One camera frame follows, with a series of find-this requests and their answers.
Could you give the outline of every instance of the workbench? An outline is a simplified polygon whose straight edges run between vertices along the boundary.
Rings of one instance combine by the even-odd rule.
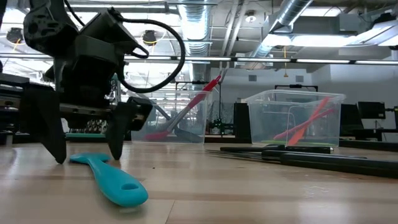
[[[1,223],[253,224],[398,223],[398,180],[227,159],[205,149],[235,144],[124,145],[110,164],[139,179],[141,207],[121,208],[98,190],[91,169],[58,165],[41,144],[0,148]],[[105,152],[104,143],[68,143],[68,155]],[[396,152],[335,149],[398,159]]]

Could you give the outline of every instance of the plastic container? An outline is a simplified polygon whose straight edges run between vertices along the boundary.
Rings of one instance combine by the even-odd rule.
[[[268,90],[251,96],[246,102],[252,143],[338,146],[344,99],[343,94],[292,90]],[[300,129],[304,129],[302,137],[294,143]]]
[[[180,142],[203,144],[205,142],[206,116],[209,91],[157,91],[146,95],[154,105],[150,116],[140,131],[131,132],[131,140],[145,142]],[[195,97],[204,97],[189,109]],[[175,128],[167,132],[170,118],[183,111],[187,113],[176,122]]]

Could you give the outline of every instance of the ventilation duct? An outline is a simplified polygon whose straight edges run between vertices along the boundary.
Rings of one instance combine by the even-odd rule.
[[[277,17],[270,21],[267,17],[265,23],[268,25],[267,34],[269,32],[281,29],[282,32],[290,33],[293,30],[293,23],[300,17],[301,13],[311,4],[313,0],[284,0],[277,12]],[[267,43],[267,36],[262,40],[261,44],[250,57],[263,58],[266,57],[274,46]],[[243,66],[245,69],[254,69],[257,63],[247,63]]]
[[[209,16],[210,7],[205,5],[179,5],[178,11],[181,15],[181,28],[183,36],[188,40],[208,40],[209,30]],[[189,56],[208,56],[209,46],[206,43],[187,43],[187,55]],[[208,64],[204,63],[193,63],[192,66],[192,78],[193,80],[205,80],[210,79]]]

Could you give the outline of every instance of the table surface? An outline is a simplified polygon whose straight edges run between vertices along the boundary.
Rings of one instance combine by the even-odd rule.
[[[149,200],[121,208],[98,190],[90,168],[56,164],[40,144],[0,148],[1,223],[398,223],[398,180],[226,159],[204,152],[228,144],[124,145],[120,167]],[[68,154],[106,144],[68,144]],[[393,152],[335,153],[398,159]]]

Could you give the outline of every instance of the ceiling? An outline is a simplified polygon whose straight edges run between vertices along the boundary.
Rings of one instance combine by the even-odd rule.
[[[96,12],[103,7],[110,7],[110,4],[102,0],[69,0],[72,6],[82,6],[84,4],[97,4],[96,8],[79,7],[77,15],[84,22],[87,23]],[[232,0],[217,0],[208,1],[212,4],[210,17],[210,36],[206,43],[210,45],[208,55],[219,56],[223,47],[224,37],[226,35],[226,27],[230,19],[231,8],[234,1]],[[118,6],[123,4],[128,6],[130,4],[138,4],[137,1],[119,0]],[[388,6],[393,6],[396,2],[391,0],[366,0],[366,1],[335,1],[335,0],[315,0],[311,3],[301,16],[318,16],[318,17],[335,17],[341,13],[357,14],[358,12],[369,12]],[[233,45],[232,55],[236,53],[252,52],[261,43],[262,35],[261,29],[267,15],[271,15],[279,10],[281,1],[250,1],[247,5],[247,11],[254,11],[255,21],[248,22],[243,19],[239,29],[236,42]],[[0,30],[0,53],[19,53],[19,54],[35,54],[38,53],[26,45],[15,45],[6,40],[5,35],[11,27],[21,27],[24,18],[23,10],[10,9],[4,16],[3,25]],[[162,21],[173,27],[180,35],[182,35],[180,16],[176,14],[146,14],[146,13],[130,13],[129,7],[123,9],[123,16],[126,18],[135,19],[153,19]],[[80,26],[77,21],[71,16],[72,20],[77,26]],[[149,24],[124,24],[127,30],[137,39],[137,41],[145,46],[151,55],[178,55],[180,48],[175,39],[169,34],[165,33],[163,29]],[[142,35],[145,30],[155,30],[155,35],[159,40],[155,45],[147,46],[142,41]],[[336,47],[274,47],[270,54],[273,57],[294,57],[294,58],[335,58],[335,59],[383,59],[390,55],[388,47],[350,47],[350,48],[336,48]],[[23,60],[23,59],[1,59],[5,63],[4,72],[14,73],[18,75],[29,76],[33,79],[40,80],[41,75],[52,65],[51,61],[43,60]],[[163,80],[169,72],[175,68],[175,64],[158,64],[158,63],[131,63],[126,66],[125,71],[128,72],[127,80],[132,80],[131,83],[135,86],[155,85]],[[307,68],[307,65],[294,65],[295,67],[288,68]],[[283,64],[275,64],[274,69],[283,68]],[[186,64],[178,76],[178,80],[190,81],[192,74],[190,70],[192,65]]]

